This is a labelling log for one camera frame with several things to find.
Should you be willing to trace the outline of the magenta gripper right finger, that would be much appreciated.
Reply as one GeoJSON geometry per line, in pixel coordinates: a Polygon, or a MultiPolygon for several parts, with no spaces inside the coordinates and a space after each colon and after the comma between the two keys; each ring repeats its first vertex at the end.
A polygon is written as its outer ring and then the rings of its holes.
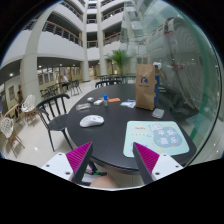
{"type": "Polygon", "coordinates": [[[133,154],[144,184],[152,183],[152,170],[159,159],[159,154],[137,142],[133,143],[133,154]]]}

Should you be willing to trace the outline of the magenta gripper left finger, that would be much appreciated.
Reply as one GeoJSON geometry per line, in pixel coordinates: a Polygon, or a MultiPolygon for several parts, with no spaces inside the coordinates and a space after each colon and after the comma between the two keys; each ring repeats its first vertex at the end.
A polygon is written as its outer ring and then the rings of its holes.
{"type": "Polygon", "coordinates": [[[86,167],[90,162],[92,152],[93,145],[91,142],[88,142],[66,154],[67,160],[73,170],[74,182],[76,184],[82,183],[82,179],[86,171],[86,167]]]}

